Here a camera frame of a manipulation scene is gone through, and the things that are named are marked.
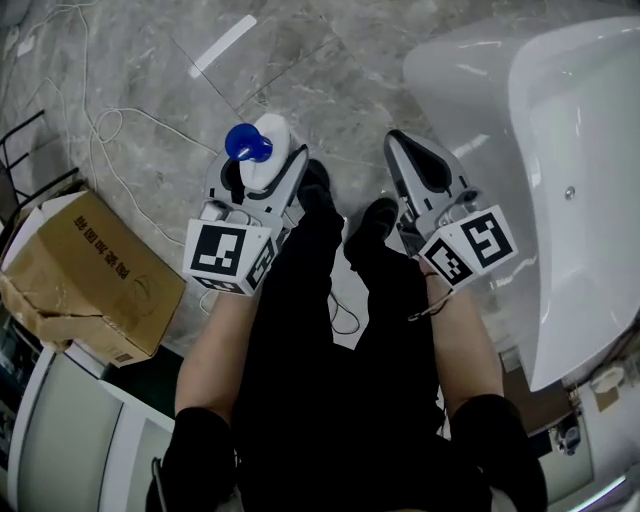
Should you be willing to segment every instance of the torn cardboard flap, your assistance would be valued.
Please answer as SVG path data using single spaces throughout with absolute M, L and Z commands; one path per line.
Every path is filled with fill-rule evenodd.
M 184 281 L 91 191 L 67 203 L 3 265 L 7 309 L 45 342 L 79 338 L 118 366 L 148 359 Z

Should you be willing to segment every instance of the marble floor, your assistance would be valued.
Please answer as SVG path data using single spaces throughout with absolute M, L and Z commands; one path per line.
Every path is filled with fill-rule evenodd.
M 636 0 L 610 0 L 621 6 Z M 20 42 L 58 2 L 33 0 Z M 562 18 L 581 12 L 579 0 L 97 0 L 60 14 L 33 31 L 33 48 L 18 45 L 1 56 L 0 133 L 40 108 L 46 116 L 11 144 L 13 156 L 32 150 L 14 171 L 24 191 L 38 188 L 73 163 L 93 184 L 89 124 L 108 107 L 135 107 L 213 152 L 236 123 L 266 111 L 284 115 L 294 134 L 329 169 L 339 211 L 349 216 L 381 193 L 393 193 L 382 153 L 391 128 L 429 137 L 426 117 L 402 82 L 402 62 L 417 44 L 487 16 L 517 13 Z M 203 74 L 189 69 L 245 15 L 257 24 Z M 6 31 L 0 33 L 0 51 Z M 84 59 L 86 46 L 86 96 Z M 44 81 L 50 78 L 54 86 Z M 117 119 L 104 123 L 107 137 Z M 199 213 L 211 150 L 194 146 L 139 114 L 125 112 L 122 130 L 106 144 L 118 175 L 140 209 L 170 237 L 184 241 Z M 136 210 L 97 142 L 92 151 L 100 195 L 155 252 L 177 271 L 182 247 Z M 399 248 L 397 236 L 390 244 Z M 366 325 L 366 290 L 338 254 L 338 297 Z M 206 315 L 206 290 L 189 280 L 166 335 L 179 352 L 192 343 Z M 215 299 L 205 301 L 209 307 Z M 499 341 L 499 319 L 490 326 Z M 337 319 L 351 327 L 348 317 Z M 358 334 L 336 336 L 353 346 Z

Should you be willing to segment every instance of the black pants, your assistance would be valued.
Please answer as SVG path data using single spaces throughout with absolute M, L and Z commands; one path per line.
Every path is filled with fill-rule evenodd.
M 367 461 L 401 463 L 441 424 L 431 322 L 407 321 L 427 305 L 416 261 L 383 242 L 358 248 L 369 324 L 355 350 L 333 343 L 327 299 L 342 227 L 335 210 L 306 214 L 265 280 L 232 424 L 253 469 L 338 457 L 333 471 L 347 477 Z

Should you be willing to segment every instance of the blue knob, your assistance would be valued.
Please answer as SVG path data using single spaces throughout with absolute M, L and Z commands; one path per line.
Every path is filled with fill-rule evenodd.
M 260 135 L 258 129 L 248 123 L 234 126 L 227 134 L 224 147 L 229 158 L 236 162 L 249 159 L 264 162 L 273 153 L 271 141 Z

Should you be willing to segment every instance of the black shoe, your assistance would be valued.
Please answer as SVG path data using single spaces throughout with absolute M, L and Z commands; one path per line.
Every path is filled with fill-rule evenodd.
M 317 160 L 309 160 L 298 187 L 298 201 L 305 213 L 313 210 L 335 210 L 331 197 L 331 181 L 327 170 Z
M 344 244 L 344 256 L 351 265 L 371 243 L 384 242 L 389 238 L 397 218 L 398 203 L 390 197 L 381 197 L 367 208 L 357 231 Z

